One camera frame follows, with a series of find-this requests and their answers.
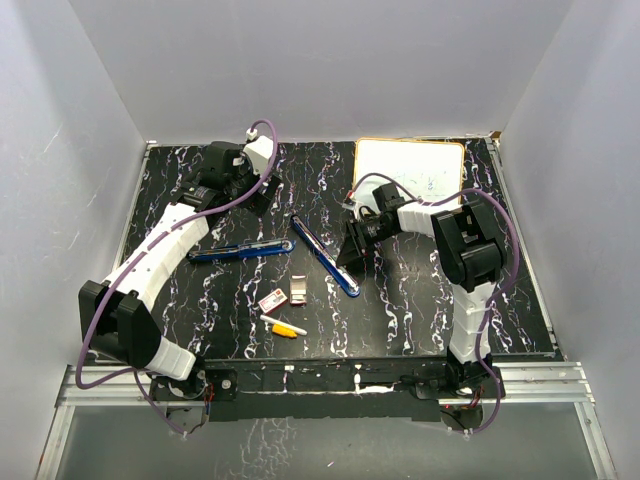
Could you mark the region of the staple tray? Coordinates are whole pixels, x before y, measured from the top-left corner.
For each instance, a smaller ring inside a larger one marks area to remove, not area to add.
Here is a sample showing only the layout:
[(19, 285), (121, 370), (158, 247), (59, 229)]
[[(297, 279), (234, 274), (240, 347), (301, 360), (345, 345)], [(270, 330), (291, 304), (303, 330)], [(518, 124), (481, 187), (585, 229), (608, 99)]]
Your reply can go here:
[(290, 304), (301, 306), (307, 303), (307, 277), (292, 275), (290, 277)]

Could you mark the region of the red white staple box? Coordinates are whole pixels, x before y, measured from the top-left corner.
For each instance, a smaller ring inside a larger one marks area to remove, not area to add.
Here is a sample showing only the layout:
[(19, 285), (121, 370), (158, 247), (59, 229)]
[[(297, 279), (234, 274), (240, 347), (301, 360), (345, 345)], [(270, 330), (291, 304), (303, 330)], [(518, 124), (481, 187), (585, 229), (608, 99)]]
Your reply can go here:
[(267, 314), (281, 305), (286, 304), (288, 301), (287, 295), (280, 288), (270, 292), (267, 296), (262, 298), (259, 302), (259, 308), (264, 314)]

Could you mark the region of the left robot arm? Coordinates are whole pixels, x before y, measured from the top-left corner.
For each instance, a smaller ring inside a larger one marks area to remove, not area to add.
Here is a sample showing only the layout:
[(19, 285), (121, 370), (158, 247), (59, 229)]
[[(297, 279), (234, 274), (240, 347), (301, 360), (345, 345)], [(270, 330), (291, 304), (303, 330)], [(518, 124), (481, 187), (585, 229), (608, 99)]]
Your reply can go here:
[(196, 356), (168, 340), (152, 316), (155, 301), (189, 250), (230, 209), (261, 215), (279, 185), (272, 176), (277, 142), (250, 131), (243, 144), (208, 145), (203, 160), (180, 182), (160, 220), (130, 257), (103, 281), (79, 291), (81, 351), (102, 353), (171, 379), (182, 397), (194, 399), (207, 376)]

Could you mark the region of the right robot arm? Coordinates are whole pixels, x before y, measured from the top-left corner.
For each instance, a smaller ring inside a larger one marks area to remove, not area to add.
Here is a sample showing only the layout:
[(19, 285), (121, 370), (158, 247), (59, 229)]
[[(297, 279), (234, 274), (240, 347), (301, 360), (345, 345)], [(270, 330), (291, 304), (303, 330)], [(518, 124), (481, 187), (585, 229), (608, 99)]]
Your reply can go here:
[(346, 236), (336, 263), (351, 266), (363, 259), (374, 244), (399, 233), (416, 233), (434, 239), (440, 265), (453, 288), (453, 332), (447, 355), (447, 388), (466, 397), (482, 382), (479, 371), (492, 373), (488, 344), (488, 312), (497, 282), (507, 261), (497, 239), (491, 211), (505, 210), (488, 193), (464, 189), (429, 203), (411, 193), (402, 195), (395, 181), (372, 191), (377, 212), (346, 223)]

